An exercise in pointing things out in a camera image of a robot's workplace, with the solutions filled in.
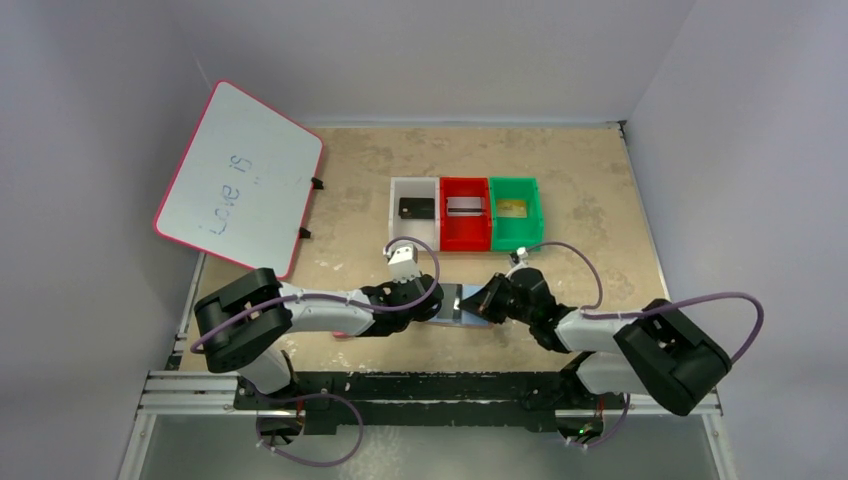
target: black object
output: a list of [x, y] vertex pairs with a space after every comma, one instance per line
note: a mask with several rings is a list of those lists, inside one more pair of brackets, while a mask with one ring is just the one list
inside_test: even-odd
[[[643, 311], [667, 304], [657, 299]], [[733, 365], [680, 310], [637, 319], [613, 339], [648, 393], [675, 415], [688, 415]]]
[[559, 422], [559, 433], [565, 438], [571, 438], [577, 443], [589, 443], [589, 440], [600, 437], [604, 432], [604, 420], [600, 417], [590, 419], [569, 417]]
[[[318, 393], [341, 395], [362, 414], [366, 425], [515, 426], [531, 432], [555, 432], [563, 425], [556, 410], [594, 410], [598, 396], [573, 400], [557, 372], [356, 373], [298, 372], [298, 387], [270, 396], [256, 395], [239, 378], [233, 402], [237, 410], [276, 410], [275, 399]], [[624, 405], [620, 395], [604, 395], [607, 408]], [[333, 434], [338, 425], [355, 425], [344, 405], [311, 400], [304, 405], [304, 434]], [[592, 417], [580, 417], [586, 424]]]
[[401, 220], [435, 220], [436, 199], [400, 197], [398, 216]]
[[[377, 305], [406, 305], [424, 295], [435, 279], [430, 275], [405, 282], [385, 282], [376, 287], [362, 287], [362, 293], [368, 296], [372, 304]], [[360, 333], [360, 337], [385, 337], [406, 330], [411, 322], [426, 322], [435, 317], [442, 308], [444, 292], [442, 287], [436, 289], [427, 299], [418, 305], [399, 312], [374, 312], [374, 323], [368, 330]]]
[[559, 321], [575, 310], [557, 303], [542, 272], [522, 268], [510, 278], [498, 273], [479, 292], [459, 302], [462, 310], [501, 324], [513, 318], [530, 326], [530, 334], [542, 348], [560, 353], [568, 350], [556, 337]]
[[[280, 282], [274, 270], [259, 268], [194, 305], [201, 335], [245, 310], [279, 297]], [[291, 312], [282, 306], [271, 307], [259, 315], [237, 322], [203, 345], [206, 368], [212, 373], [238, 370], [254, 361], [274, 341], [291, 328]]]

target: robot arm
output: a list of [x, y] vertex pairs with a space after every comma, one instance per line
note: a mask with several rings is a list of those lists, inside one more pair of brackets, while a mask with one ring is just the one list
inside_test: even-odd
[[[668, 303], [654, 300], [643, 311]], [[571, 389], [648, 394], [676, 415], [691, 412], [732, 365], [680, 310], [638, 319], [590, 319], [582, 309], [557, 303], [535, 268], [513, 269], [509, 277], [496, 274], [460, 308], [492, 323], [506, 318], [525, 323], [547, 350], [584, 352], [562, 371]]]
[[[306, 290], [281, 283], [271, 269], [254, 270], [195, 304], [201, 334], [195, 346], [203, 345], [212, 373], [238, 371], [266, 394], [294, 388], [291, 361], [273, 347], [281, 336], [335, 331], [385, 337], [439, 311], [441, 287], [433, 287], [435, 279], [418, 270], [417, 249], [405, 245], [387, 256], [392, 281], [347, 292]], [[411, 305], [431, 287], [429, 296]], [[250, 310], [256, 311], [245, 315]]]

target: white wall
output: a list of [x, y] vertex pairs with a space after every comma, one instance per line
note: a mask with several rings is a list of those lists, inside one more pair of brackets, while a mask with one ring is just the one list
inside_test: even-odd
[[151, 221], [208, 89], [163, 2], [0, 5], [0, 478], [114, 478], [196, 254]]
[[175, 0], [209, 80], [297, 119], [617, 121], [694, 0]]
[[[848, 475], [848, 3], [700, 0], [627, 129], [675, 298], [766, 307], [722, 384], [741, 478]], [[692, 314], [728, 350], [752, 309]]]

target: yellow object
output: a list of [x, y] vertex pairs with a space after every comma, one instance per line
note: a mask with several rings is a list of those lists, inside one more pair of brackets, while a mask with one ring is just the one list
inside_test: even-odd
[[498, 199], [495, 210], [495, 215], [499, 217], [527, 218], [527, 202], [524, 200]]

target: green bin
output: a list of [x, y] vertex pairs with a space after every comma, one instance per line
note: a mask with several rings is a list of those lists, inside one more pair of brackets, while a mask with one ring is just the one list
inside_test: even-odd
[[492, 250], [510, 251], [541, 242], [545, 218], [535, 178], [489, 177]]

